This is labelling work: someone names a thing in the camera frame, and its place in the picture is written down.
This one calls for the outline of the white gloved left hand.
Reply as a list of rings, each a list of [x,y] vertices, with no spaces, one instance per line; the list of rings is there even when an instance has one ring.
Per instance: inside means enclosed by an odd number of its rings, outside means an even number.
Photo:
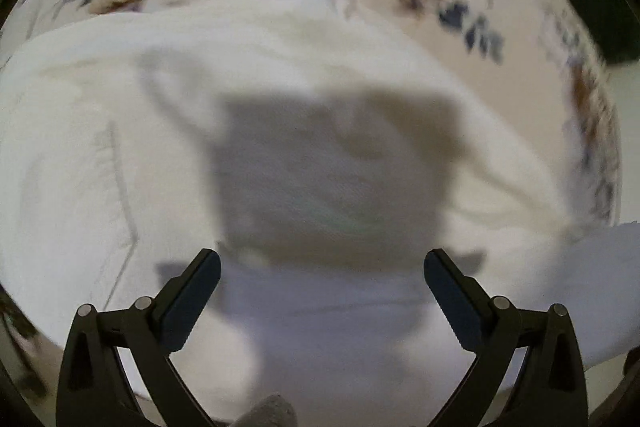
[[[298,420],[294,407],[282,395],[270,395],[230,424],[230,427],[297,426]]]

